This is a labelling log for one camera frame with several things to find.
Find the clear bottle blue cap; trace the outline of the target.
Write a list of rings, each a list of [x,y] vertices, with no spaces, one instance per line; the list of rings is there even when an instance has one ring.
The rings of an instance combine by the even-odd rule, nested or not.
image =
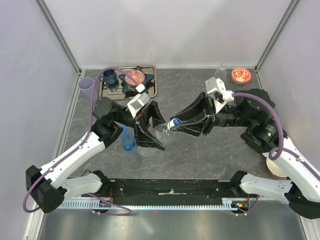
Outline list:
[[[122,133],[120,135],[120,141],[123,149],[125,151],[132,151],[136,147],[136,141],[134,135],[128,130],[128,127],[125,125],[121,125]]]

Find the clear bottle green label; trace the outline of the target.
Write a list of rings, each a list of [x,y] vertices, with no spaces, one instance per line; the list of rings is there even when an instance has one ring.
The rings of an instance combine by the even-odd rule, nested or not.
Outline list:
[[[214,77],[216,79],[221,79],[222,81],[226,80],[226,76],[227,76],[227,69],[226,69],[227,65],[224,63],[221,63],[219,68],[216,69],[215,73],[214,73]]]

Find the blue pocari bottle cap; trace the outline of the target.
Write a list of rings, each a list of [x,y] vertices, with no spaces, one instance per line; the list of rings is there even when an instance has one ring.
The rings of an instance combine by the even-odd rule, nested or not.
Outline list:
[[[170,120],[170,121],[167,123],[166,128],[167,128],[167,130],[170,131],[173,127],[178,126],[178,125],[180,125],[180,124],[181,124],[181,120],[180,120],[180,119],[178,119],[178,118],[173,118],[172,120]]]

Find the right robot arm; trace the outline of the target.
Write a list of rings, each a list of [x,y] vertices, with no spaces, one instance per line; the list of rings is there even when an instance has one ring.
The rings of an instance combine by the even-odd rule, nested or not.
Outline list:
[[[178,123],[173,131],[195,137],[209,134],[214,127],[244,127],[244,142],[274,162],[287,179],[261,178],[239,170],[230,180],[230,193],[235,197],[244,193],[264,196],[288,205],[304,218],[319,218],[320,173],[282,128],[275,104],[265,90],[229,91],[228,99],[220,93],[202,92],[171,119]]]

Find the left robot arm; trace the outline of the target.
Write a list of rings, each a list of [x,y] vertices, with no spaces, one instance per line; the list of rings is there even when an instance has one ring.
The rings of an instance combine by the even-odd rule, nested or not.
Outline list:
[[[100,97],[93,105],[89,129],[72,147],[56,159],[36,167],[31,165],[25,171],[27,194],[23,200],[23,209],[27,209],[29,197],[37,203],[38,210],[50,213],[63,201],[83,194],[106,196],[111,187],[110,180],[99,170],[87,176],[70,178],[70,175],[94,155],[112,145],[124,130],[132,128],[134,139],[139,147],[165,150],[165,146],[149,132],[152,127],[165,123],[159,105],[154,100],[144,99],[139,94],[123,106],[108,97]]]

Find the blue star-shaped dish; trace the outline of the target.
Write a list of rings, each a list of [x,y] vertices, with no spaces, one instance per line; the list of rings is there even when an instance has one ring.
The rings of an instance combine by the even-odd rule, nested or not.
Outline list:
[[[127,74],[130,77],[126,74],[120,74],[118,76],[121,80],[122,92],[124,94],[134,90],[138,85],[143,85],[146,88],[148,83],[155,78],[153,74],[143,72],[140,66],[136,66],[133,70],[128,71]]]

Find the red patterned bowl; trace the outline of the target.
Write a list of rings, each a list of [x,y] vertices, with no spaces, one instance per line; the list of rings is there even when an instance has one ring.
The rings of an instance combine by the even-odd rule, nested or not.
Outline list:
[[[124,79],[125,79],[125,82],[131,86],[137,86],[137,85],[143,84],[146,78],[145,74],[140,70],[131,70],[128,72],[128,75],[130,75],[134,79],[134,81],[131,78],[129,78],[127,75],[125,76]]]

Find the steel tray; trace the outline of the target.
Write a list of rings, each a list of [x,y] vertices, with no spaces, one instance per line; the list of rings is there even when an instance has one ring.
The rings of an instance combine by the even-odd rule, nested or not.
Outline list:
[[[149,66],[126,66],[118,70],[105,70],[99,77],[99,95],[112,100],[131,99],[139,92],[142,84],[150,98],[158,94],[157,69]]]

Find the orange floral small bowl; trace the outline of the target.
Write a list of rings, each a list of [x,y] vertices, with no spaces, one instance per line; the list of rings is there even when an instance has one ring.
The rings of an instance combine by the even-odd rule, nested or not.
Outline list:
[[[252,74],[246,68],[237,67],[231,71],[231,78],[236,84],[243,85],[251,80]]]

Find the dark blue mug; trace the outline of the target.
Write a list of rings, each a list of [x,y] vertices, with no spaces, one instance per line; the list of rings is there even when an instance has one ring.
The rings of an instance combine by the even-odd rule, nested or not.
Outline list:
[[[105,70],[99,78],[110,88],[116,88],[119,86],[118,76],[113,69]]]

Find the red white bowl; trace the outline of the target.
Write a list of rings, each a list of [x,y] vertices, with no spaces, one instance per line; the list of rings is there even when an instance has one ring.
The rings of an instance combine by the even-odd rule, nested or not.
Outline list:
[[[266,167],[268,171],[279,178],[287,178],[288,175],[278,166],[274,163],[274,161],[270,160],[269,158],[266,158]]]

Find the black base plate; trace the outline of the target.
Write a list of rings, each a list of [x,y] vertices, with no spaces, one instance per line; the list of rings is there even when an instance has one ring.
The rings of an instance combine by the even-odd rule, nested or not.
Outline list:
[[[222,199],[253,199],[232,181],[216,179],[115,178],[94,194],[117,205],[218,205]]]

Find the right aluminium frame post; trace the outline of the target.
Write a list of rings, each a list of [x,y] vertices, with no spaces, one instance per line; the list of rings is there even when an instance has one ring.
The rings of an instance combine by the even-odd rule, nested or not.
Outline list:
[[[298,4],[300,3],[300,0],[291,0],[282,15],[279,23],[277,24],[273,34],[271,35],[265,49],[262,52],[262,55],[260,56],[257,64],[255,65],[254,69],[255,72],[258,73],[260,69],[262,68],[263,64],[265,63],[267,57],[271,53],[274,45],[276,44],[277,40],[279,39],[281,33],[283,32],[284,28],[286,27],[287,23],[289,22],[292,14],[296,10]]]

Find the aluminium frame post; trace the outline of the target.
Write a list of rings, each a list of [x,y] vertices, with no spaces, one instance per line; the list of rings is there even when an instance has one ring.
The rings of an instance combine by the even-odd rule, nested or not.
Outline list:
[[[262,68],[263,64],[265,63],[267,57],[271,53],[274,45],[276,44],[277,40],[279,39],[281,33],[283,32],[284,28],[286,27],[287,23],[289,22],[292,14],[296,10],[298,4],[300,3],[300,0],[291,0],[282,15],[279,23],[277,24],[273,34],[271,35],[265,49],[262,52],[262,55],[260,56],[257,64],[255,65],[254,69],[255,72],[258,73],[260,69]]]
[[[62,48],[64,54],[66,55],[67,59],[69,60],[72,68],[75,72],[80,75],[82,73],[82,69],[77,63],[76,58],[74,57],[70,47],[68,46],[58,24],[56,23],[54,16],[52,15],[49,7],[47,6],[44,0],[35,0],[36,5],[38,6],[39,10],[41,11],[43,17],[45,18],[48,26],[52,30],[55,38],[57,39],[60,47]]]

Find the left aluminium frame post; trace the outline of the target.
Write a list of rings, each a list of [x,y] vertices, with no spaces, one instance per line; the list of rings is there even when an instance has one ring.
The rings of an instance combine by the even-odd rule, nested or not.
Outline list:
[[[47,6],[44,0],[35,0],[36,5],[38,6],[39,10],[41,11],[43,17],[45,18],[48,26],[52,30],[55,38],[57,39],[60,47],[62,48],[64,54],[66,55],[67,59],[69,60],[72,68],[75,72],[80,75],[82,73],[82,69],[77,63],[76,58],[74,57],[70,47],[68,46],[58,24],[56,23],[54,16],[52,15],[49,7]]]

